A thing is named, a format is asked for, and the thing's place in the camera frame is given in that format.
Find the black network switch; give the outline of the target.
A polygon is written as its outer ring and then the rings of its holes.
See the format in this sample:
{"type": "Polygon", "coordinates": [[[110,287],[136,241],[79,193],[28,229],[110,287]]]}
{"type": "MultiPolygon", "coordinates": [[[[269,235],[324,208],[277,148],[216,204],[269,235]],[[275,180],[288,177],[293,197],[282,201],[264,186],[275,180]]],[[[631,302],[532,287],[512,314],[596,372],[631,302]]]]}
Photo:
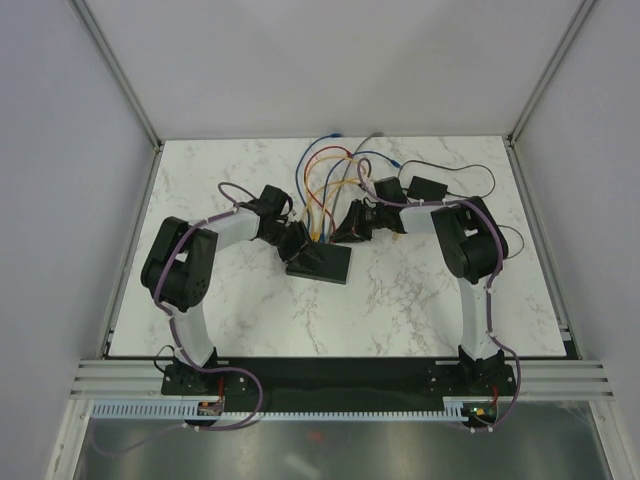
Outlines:
{"type": "Polygon", "coordinates": [[[285,272],[293,277],[345,285],[351,253],[347,246],[314,242],[287,264],[285,272]]]}

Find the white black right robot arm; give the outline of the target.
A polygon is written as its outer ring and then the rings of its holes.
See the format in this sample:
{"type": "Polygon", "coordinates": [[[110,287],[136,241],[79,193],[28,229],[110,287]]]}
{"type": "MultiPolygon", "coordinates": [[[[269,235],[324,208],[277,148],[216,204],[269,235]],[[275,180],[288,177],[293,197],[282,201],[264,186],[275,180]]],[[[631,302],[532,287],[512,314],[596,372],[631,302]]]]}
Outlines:
{"type": "Polygon", "coordinates": [[[452,202],[354,200],[330,241],[369,241],[377,229],[437,237],[445,265],[458,280],[461,298],[458,385],[471,395],[513,394],[516,380],[505,361],[506,348],[495,338],[491,305],[492,284],[503,269],[508,245],[484,201],[477,196],[452,202]]]}

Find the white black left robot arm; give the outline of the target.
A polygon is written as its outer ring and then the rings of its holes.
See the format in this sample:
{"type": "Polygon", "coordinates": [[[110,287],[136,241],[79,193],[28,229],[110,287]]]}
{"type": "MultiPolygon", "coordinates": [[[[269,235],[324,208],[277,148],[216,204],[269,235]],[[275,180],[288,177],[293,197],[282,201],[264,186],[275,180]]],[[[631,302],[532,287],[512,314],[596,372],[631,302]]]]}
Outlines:
{"type": "Polygon", "coordinates": [[[290,222],[283,212],[290,203],[288,197],[253,199],[193,224],[177,217],[161,224],[141,283],[169,317],[174,341],[174,360],[164,373],[163,394],[209,394],[224,377],[215,367],[217,352],[203,306],[219,251],[258,239],[274,247],[288,267],[313,272],[327,263],[305,225],[290,222]]]}

